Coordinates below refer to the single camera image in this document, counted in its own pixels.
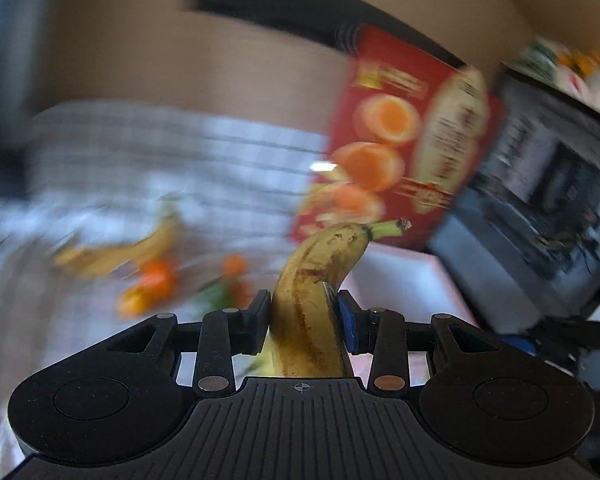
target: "black object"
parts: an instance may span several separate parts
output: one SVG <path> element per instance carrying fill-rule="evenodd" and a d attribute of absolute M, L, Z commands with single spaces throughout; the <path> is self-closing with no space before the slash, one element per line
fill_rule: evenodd
<path fill-rule="evenodd" d="M 270 295 L 178 325 L 158 314 L 24 381 L 8 415 L 29 455 L 8 478 L 591 479 L 570 455 L 593 407 L 576 380 L 448 314 L 432 324 L 338 295 L 359 379 L 247 378 Z M 174 378 L 198 351 L 193 387 Z M 411 388 L 408 351 L 432 378 Z"/>
<path fill-rule="evenodd" d="M 344 52 L 356 50 L 358 27 L 366 23 L 455 68 L 464 65 L 414 28 L 360 0 L 195 0 L 194 8 L 291 32 Z"/>

